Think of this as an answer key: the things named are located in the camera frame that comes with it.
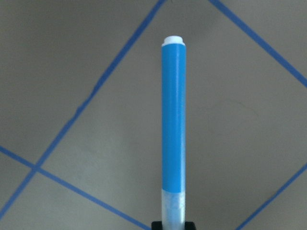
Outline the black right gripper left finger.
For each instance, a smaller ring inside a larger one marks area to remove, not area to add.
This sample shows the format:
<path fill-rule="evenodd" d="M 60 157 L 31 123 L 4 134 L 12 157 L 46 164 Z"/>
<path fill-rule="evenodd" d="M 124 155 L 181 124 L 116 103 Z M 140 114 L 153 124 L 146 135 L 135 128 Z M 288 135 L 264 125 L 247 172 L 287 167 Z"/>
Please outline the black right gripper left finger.
<path fill-rule="evenodd" d="M 161 221 L 153 221 L 151 223 L 151 230 L 163 230 L 163 225 Z"/>

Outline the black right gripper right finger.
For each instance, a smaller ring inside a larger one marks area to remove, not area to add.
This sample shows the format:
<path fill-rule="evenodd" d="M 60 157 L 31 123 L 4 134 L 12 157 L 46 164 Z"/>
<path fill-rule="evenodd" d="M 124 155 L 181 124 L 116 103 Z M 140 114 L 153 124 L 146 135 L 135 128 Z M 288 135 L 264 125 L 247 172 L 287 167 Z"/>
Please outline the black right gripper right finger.
<path fill-rule="evenodd" d="M 186 221 L 185 226 L 184 226 L 184 230 L 196 230 L 195 223 L 192 222 L 192 221 Z"/>

